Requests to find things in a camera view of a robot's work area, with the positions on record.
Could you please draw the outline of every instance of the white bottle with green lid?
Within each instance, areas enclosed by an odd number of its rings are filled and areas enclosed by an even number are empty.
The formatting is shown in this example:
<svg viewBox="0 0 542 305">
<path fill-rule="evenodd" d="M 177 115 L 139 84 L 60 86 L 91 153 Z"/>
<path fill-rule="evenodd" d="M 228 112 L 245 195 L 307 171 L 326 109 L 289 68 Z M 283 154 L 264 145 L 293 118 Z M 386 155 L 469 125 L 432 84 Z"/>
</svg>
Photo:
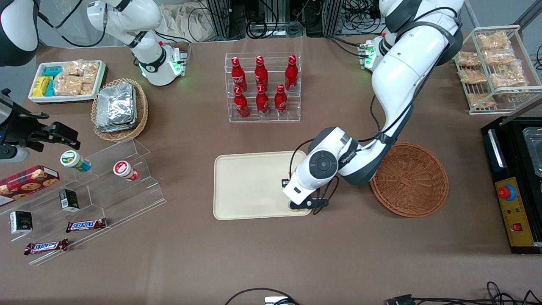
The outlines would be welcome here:
<svg viewBox="0 0 542 305">
<path fill-rule="evenodd" d="M 72 167 L 76 170 L 84 173 L 88 171 L 92 163 L 88 160 L 82 157 L 77 151 L 75 150 L 68 150 L 60 156 L 60 163 L 64 165 L 65 167 Z"/>
</svg>

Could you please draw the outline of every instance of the brown wicker bowl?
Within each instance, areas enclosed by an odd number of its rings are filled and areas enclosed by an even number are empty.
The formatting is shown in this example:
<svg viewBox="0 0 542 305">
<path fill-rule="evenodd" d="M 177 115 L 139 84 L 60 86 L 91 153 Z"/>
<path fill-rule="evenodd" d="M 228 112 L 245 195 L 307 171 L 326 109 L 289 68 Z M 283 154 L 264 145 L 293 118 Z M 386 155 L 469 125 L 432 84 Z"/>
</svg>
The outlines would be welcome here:
<svg viewBox="0 0 542 305">
<path fill-rule="evenodd" d="M 392 212 L 420 218 L 435 213 L 448 196 L 448 176 L 427 149 L 397 143 L 384 157 L 371 188 L 378 201 Z"/>
<path fill-rule="evenodd" d="M 135 102 L 137 104 L 136 105 L 137 117 L 138 117 L 139 123 L 134 129 L 121 130 L 121 131 L 109 132 L 109 133 L 101 132 L 97 128 L 94 128 L 94 133 L 104 140 L 113 141 L 113 142 L 122 142 L 128 138 L 135 138 L 139 136 L 139 134 L 143 131 L 143 128 L 145 128 L 145 125 L 147 124 L 147 119 L 149 117 L 149 104 L 147 102 L 147 97 L 145 96 L 145 92 L 143 92 L 143 89 L 135 80 L 125 79 L 125 78 L 115 79 L 105 84 L 104 88 L 116 86 L 124 81 L 129 82 L 135 87 Z M 92 120 L 92 123 L 94 123 L 94 125 L 96 125 L 97 101 L 98 101 L 98 96 L 96 96 L 94 100 L 92 101 L 91 120 Z"/>
</svg>

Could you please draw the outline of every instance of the aluminum foil container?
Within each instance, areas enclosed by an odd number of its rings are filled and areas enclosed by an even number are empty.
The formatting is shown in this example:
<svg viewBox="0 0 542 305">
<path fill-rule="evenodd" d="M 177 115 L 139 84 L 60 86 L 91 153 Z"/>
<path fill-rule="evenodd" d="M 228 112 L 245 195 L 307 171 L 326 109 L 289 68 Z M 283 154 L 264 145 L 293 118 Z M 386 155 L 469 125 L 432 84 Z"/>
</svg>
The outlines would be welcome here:
<svg viewBox="0 0 542 305">
<path fill-rule="evenodd" d="M 137 126 L 136 88 L 122 82 L 105 87 L 98 93 L 96 128 L 101 132 L 114 132 Z"/>
</svg>

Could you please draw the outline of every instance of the cookie box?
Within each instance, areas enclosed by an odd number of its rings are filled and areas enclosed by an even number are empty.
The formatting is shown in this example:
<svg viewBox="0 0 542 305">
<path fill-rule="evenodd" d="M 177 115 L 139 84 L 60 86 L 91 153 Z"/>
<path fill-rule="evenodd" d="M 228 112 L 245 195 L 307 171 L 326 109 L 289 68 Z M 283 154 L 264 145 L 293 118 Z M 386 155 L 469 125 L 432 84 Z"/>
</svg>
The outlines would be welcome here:
<svg viewBox="0 0 542 305">
<path fill-rule="evenodd" d="M 60 181 L 58 171 L 42 165 L 33 166 L 0 180 L 0 206 L 21 199 Z"/>
</svg>

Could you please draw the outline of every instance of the small black box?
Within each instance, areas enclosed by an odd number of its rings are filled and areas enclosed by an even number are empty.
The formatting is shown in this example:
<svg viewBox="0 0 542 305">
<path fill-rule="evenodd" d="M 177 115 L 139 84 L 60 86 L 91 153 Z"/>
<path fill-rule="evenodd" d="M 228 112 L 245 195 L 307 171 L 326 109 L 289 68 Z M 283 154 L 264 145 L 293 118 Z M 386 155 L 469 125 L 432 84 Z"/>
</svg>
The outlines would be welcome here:
<svg viewBox="0 0 542 305">
<path fill-rule="evenodd" d="M 69 189 L 62 189 L 59 192 L 60 204 L 62 209 L 68 212 L 79 211 L 79 202 L 77 201 L 77 194 Z"/>
<path fill-rule="evenodd" d="M 32 214 L 30 212 L 13 211 L 9 214 L 11 234 L 30 233 L 32 231 Z"/>
</svg>

